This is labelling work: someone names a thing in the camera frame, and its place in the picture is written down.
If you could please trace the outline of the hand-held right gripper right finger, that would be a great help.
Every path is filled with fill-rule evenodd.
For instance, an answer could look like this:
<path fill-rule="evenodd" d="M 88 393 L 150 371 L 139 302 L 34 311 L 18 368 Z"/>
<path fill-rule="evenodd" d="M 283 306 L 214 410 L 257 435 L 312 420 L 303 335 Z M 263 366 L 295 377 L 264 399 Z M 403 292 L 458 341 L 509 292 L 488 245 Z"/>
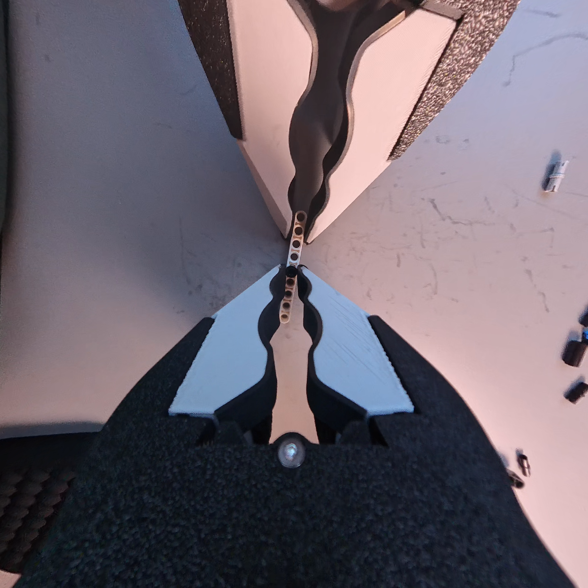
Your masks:
<path fill-rule="evenodd" d="M 414 411 L 369 315 L 301 266 L 298 292 L 312 339 L 307 400 L 319 421 L 365 421 Z"/>

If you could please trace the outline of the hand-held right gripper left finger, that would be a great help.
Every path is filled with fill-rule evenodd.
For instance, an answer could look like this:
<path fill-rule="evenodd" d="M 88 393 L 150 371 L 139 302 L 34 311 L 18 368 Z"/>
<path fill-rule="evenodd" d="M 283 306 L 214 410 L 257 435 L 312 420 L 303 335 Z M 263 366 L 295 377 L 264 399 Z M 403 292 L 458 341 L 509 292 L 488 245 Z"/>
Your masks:
<path fill-rule="evenodd" d="M 169 414 L 262 421 L 276 401 L 270 340 L 280 326 L 285 269 L 277 266 L 212 316 Z"/>

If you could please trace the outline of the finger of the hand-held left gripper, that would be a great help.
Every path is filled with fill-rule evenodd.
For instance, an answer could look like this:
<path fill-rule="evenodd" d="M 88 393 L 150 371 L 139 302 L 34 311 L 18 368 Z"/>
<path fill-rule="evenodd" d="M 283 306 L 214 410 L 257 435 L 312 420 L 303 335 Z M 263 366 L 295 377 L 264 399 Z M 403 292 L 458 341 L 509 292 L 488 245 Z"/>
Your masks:
<path fill-rule="evenodd" d="M 337 78 L 342 123 L 322 162 L 308 243 L 390 164 L 460 18 L 459 9 L 439 1 L 382 1 L 355 18 Z"/>
<path fill-rule="evenodd" d="M 228 1 L 242 139 L 239 147 L 277 227 L 292 224 L 290 124 L 313 84 L 318 38 L 302 1 Z"/>

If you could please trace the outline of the white perforated brick beam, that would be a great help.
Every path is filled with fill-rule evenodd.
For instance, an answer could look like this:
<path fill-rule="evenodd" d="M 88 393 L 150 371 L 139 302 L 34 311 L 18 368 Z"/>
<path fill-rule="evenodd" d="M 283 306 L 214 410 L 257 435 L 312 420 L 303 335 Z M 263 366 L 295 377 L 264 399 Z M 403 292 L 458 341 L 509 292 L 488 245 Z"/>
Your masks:
<path fill-rule="evenodd" d="M 296 292 L 298 265 L 302 254 L 305 237 L 307 215 L 304 211 L 298 211 L 293 217 L 292 235 L 285 268 L 285 294 L 281 302 L 279 319 L 282 324 L 290 321 L 293 307 L 293 298 Z"/>

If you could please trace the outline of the light grey brick connector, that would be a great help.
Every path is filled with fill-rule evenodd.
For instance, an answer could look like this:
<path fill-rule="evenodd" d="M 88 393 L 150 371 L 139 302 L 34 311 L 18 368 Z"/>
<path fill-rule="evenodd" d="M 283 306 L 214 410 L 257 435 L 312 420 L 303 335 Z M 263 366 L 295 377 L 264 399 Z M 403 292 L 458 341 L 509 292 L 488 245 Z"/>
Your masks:
<path fill-rule="evenodd" d="M 546 167 L 545 178 L 541 185 L 543 192 L 555 193 L 559 190 L 568 165 L 569 161 L 562 157 L 560 151 L 553 151 Z"/>

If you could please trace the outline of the black brick pin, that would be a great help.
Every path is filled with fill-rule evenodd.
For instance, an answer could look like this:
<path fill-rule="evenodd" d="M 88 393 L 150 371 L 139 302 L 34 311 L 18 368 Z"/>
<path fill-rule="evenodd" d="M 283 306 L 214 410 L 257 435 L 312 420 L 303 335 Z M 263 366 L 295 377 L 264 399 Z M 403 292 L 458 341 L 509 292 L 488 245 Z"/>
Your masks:
<path fill-rule="evenodd" d="M 525 487 L 525 481 L 523 478 L 529 478 L 531 476 L 531 466 L 527 455 L 521 448 L 516 448 L 515 456 L 516 466 L 518 467 L 518 470 L 523 477 L 521 477 L 510 467 L 506 468 L 506 473 L 510 480 L 511 486 L 515 489 L 522 489 Z"/>

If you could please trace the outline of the pile of loose brick pieces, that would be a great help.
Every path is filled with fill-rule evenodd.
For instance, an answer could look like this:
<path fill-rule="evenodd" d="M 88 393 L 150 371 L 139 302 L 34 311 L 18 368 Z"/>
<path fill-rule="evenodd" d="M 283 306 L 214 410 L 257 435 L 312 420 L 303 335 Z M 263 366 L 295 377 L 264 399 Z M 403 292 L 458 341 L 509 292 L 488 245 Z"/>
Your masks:
<path fill-rule="evenodd" d="M 579 367 L 587 352 L 587 308 L 579 319 L 579 324 L 582 326 L 580 339 L 570 340 L 562 354 L 562 360 L 565 364 L 572 367 Z M 569 388 L 564 394 L 564 397 L 572 404 L 577 404 L 579 400 L 584 398 L 587 393 L 587 383 L 579 380 Z"/>

